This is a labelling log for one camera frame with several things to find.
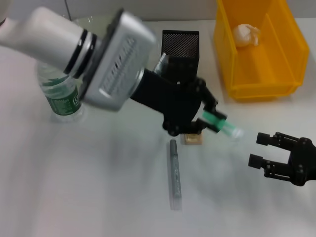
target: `black cable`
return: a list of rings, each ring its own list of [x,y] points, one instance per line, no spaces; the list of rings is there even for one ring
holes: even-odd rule
[[[3,21],[0,22],[0,26],[5,22],[5,19]]]
[[[67,3],[67,0],[64,0],[64,2],[65,2],[65,6],[66,6],[66,10],[67,10],[67,14],[68,14],[68,18],[69,18],[69,20],[70,20],[70,21],[72,21],[72,19],[71,19],[71,15],[70,15],[70,11],[69,11],[69,7],[68,7],[68,3]]]

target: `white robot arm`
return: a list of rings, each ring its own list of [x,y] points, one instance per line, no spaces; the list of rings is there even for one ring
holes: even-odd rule
[[[172,83],[144,69],[156,43],[154,33],[140,19],[119,11],[104,39],[47,8],[36,9],[24,22],[5,19],[10,0],[0,0],[0,45],[46,62],[65,74],[83,75],[80,100],[118,111],[131,98],[163,114],[163,128],[172,136],[201,133],[215,125],[192,121],[201,102],[219,119],[216,99],[203,79],[184,85]]]
[[[118,111],[142,79],[156,37],[121,10],[104,39],[40,7],[24,22],[5,19],[10,0],[0,0],[0,45],[46,62],[78,78],[85,102]]]

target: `plastic water bottle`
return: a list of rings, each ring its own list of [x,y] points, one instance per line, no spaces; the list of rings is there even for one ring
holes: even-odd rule
[[[78,121],[83,115],[83,106],[75,79],[42,62],[37,64],[37,76],[53,117],[60,122]]]

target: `yellow plastic bin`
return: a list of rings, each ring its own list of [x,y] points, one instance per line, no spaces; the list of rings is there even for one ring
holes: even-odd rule
[[[217,0],[215,47],[226,89],[236,99],[278,97],[303,84],[308,45],[286,0]],[[261,30],[259,45],[236,48],[232,29]]]

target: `white wall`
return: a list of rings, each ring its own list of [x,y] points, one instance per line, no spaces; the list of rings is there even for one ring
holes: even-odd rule
[[[67,0],[71,15],[113,14],[121,7],[149,20],[214,19],[216,0]]]
[[[13,0],[9,17],[18,20],[25,19],[39,6],[46,6],[60,15],[67,15],[64,0]]]
[[[316,17],[316,0],[287,0],[295,17]]]
[[[316,17],[316,0],[287,0],[295,17]],[[67,0],[73,18],[113,14],[121,7],[149,20],[215,19],[216,0]],[[9,16],[23,19],[38,6],[67,15],[64,0],[13,0]]]

